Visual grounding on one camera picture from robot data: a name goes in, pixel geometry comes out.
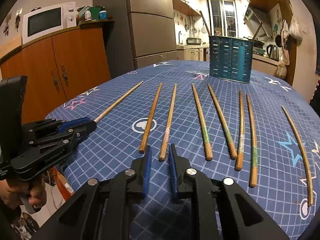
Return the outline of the person's left hand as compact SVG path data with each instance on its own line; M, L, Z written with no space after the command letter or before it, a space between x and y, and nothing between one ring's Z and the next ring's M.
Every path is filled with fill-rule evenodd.
M20 196L29 196L28 203L40 209L47 202L47 192L44 179L37 178L31 184L19 179L1 180L1 200L11 209L22 205Z

